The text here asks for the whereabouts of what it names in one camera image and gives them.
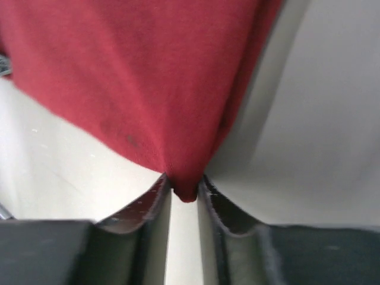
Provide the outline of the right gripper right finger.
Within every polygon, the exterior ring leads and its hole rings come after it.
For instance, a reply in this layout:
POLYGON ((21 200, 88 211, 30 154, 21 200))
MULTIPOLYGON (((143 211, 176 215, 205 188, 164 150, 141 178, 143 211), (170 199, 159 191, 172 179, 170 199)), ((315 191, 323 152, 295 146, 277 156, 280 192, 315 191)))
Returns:
POLYGON ((205 284, 379 283, 379 227, 267 224, 206 176, 197 201, 205 284))

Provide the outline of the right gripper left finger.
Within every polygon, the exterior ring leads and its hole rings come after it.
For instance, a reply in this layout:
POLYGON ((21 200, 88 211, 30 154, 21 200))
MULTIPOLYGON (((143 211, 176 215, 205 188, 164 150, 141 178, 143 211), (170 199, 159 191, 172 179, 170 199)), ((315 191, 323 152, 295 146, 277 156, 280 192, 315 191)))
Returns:
POLYGON ((161 175, 97 223, 17 220, 1 208, 1 283, 163 284, 170 206, 170 182, 161 175))

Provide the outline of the dark red t-shirt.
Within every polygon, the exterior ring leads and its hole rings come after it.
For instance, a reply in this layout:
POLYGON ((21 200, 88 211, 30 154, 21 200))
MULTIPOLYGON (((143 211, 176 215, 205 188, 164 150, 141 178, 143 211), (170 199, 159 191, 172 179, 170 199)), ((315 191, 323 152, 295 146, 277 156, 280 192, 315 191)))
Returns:
POLYGON ((185 202, 229 133, 281 1, 2 1, 14 84, 185 202))

